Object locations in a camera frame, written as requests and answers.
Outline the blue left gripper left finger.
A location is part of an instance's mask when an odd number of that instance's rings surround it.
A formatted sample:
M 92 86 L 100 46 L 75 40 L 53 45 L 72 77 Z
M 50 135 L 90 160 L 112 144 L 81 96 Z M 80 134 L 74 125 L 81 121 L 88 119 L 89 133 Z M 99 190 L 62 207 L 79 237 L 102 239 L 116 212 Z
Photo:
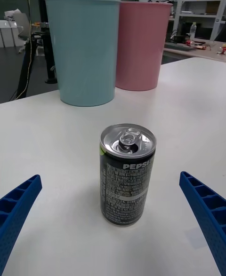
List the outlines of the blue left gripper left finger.
M 0 275 L 41 190 L 41 178 L 36 174 L 0 199 Z

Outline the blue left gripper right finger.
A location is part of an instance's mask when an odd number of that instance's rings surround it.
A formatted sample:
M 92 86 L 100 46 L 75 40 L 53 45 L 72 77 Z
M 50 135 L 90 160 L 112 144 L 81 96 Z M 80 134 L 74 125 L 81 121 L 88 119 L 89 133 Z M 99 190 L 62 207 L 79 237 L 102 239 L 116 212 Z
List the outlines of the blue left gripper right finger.
M 214 261 L 222 276 L 226 275 L 226 200 L 189 173 L 180 173 L 183 191 Z

